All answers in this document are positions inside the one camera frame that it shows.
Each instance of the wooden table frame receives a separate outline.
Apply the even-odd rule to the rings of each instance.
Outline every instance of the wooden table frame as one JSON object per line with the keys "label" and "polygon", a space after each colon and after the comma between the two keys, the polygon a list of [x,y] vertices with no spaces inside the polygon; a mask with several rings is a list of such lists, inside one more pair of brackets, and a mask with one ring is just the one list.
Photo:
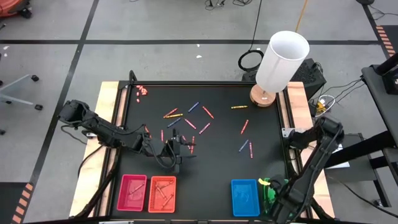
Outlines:
{"label": "wooden table frame", "polygon": [[[111,122],[114,114],[114,107],[116,106],[116,95],[118,93],[119,82],[103,82],[98,95],[98,101],[95,108],[95,113],[97,113],[103,119]],[[290,109],[292,111],[293,121],[295,128],[310,129],[312,127],[312,119],[310,116],[310,110],[308,108],[307,97],[305,96],[304,86],[302,82],[290,82],[288,84],[288,95],[290,100]],[[122,123],[122,116],[125,107],[127,89],[123,89],[121,92],[119,108],[117,115],[115,115],[115,123],[117,126]],[[289,118],[287,107],[284,99],[283,93],[279,93],[280,105],[282,108],[282,117],[284,119],[285,127],[289,127]],[[98,144],[96,138],[87,140],[87,147],[84,157],[92,153],[100,145]],[[108,171],[112,167],[113,158],[116,150],[112,149],[108,162]],[[305,164],[308,160],[312,149],[304,149],[301,153],[302,163]],[[96,154],[94,154],[90,159],[85,162],[85,165],[81,168],[80,176],[76,185],[75,196],[73,197],[72,207],[70,210],[70,216],[79,213],[84,206],[90,201],[93,194],[99,187],[101,179],[101,171],[103,168],[104,158],[106,154],[106,149],[103,147]],[[100,208],[98,208],[99,216],[106,215],[106,207],[109,199],[110,184],[104,191],[102,196],[102,202]],[[334,217],[333,207],[330,200],[330,194],[328,186],[326,183],[325,173],[322,171],[319,178],[315,182],[315,200],[319,205],[329,214]]]}

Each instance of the blue bin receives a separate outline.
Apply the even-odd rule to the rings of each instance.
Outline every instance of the blue bin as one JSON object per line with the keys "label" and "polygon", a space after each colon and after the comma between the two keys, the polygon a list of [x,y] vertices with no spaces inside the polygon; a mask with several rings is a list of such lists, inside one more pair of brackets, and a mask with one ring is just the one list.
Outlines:
{"label": "blue bin", "polygon": [[232,180],[232,210],[235,217],[258,217],[260,215],[257,181]]}

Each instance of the lamp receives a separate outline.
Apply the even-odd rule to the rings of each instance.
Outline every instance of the lamp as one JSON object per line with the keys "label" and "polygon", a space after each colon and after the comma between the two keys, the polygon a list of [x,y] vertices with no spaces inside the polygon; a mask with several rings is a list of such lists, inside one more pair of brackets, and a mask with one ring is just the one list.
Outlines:
{"label": "lamp", "polygon": [[257,84],[250,91],[253,103],[261,107],[271,105],[275,93],[287,86],[309,52],[310,45],[300,34],[292,31],[274,34],[257,71]]}

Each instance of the yellow crayon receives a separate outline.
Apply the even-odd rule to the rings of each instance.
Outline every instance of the yellow crayon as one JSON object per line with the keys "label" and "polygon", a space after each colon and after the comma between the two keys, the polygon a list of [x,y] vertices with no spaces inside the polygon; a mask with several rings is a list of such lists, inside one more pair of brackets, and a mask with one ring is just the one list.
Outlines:
{"label": "yellow crayon", "polygon": [[170,116],[166,116],[165,118],[176,118],[179,116],[182,116],[183,114],[175,114],[175,115],[170,115]]}
{"label": "yellow crayon", "polygon": [[248,106],[232,106],[231,109],[247,108]]}

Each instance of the green object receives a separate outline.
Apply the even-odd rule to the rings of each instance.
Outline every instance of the green object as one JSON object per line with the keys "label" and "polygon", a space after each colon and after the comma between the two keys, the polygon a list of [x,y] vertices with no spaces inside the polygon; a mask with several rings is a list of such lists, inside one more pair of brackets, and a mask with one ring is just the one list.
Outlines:
{"label": "green object", "polygon": [[[271,178],[264,178],[263,180],[269,182]],[[269,186],[263,185],[263,206],[264,206],[264,213],[268,214],[268,211],[271,209],[271,206],[275,202],[275,190],[271,189]]]}

